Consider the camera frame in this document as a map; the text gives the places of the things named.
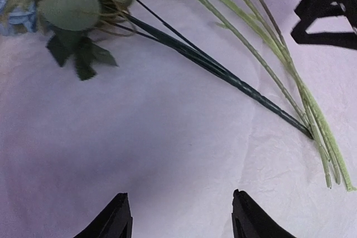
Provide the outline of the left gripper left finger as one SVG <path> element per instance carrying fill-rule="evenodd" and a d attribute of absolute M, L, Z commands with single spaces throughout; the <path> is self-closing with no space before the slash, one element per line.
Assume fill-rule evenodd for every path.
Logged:
<path fill-rule="evenodd" d="M 132 215 L 128 193 L 118 193 L 74 238 L 131 238 Z"/>

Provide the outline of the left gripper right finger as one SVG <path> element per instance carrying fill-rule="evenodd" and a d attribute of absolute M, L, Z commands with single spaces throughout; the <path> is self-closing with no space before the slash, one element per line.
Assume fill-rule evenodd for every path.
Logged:
<path fill-rule="evenodd" d="M 233 193 L 234 238 L 295 238 L 280 227 L 246 191 Z"/>

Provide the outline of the blue hydrangea fake flower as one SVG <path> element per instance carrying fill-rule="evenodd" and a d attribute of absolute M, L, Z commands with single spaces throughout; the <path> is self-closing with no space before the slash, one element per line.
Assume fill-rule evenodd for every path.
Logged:
<path fill-rule="evenodd" d="M 277 114 L 304 135 L 312 137 L 307 123 L 301 123 L 278 105 L 242 81 L 231 71 L 199 49 L 177 30 L 166 34 L 133 17 L 129 6 L 135 0 L 1 0 L 1 35 L 12 36 L 37 31 L 51 31 L 47 49 L 59 66 L 74 58 L 80 80 L 93 78 L 92 65 L 101 62 L 116 65 L 112 54 L 89 37 L 110 27 L 123 30 L 123 36 L 140 35 L 161 43 L 183 55 L 203 69 L 233 85 L 235 88 Z"/>

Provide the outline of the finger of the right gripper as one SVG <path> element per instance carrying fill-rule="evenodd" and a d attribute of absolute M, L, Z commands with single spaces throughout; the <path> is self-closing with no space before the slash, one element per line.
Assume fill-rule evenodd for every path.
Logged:
<path fill-rule="evenodd" d="M 291 31 L 298 44 L 328 45 L 356 50 L 356 0 L 301 0 L 295 8 L 300 21 Z M 307 33 L 312 23 L 324 17 L 344 16 L 352 32 Z"/>

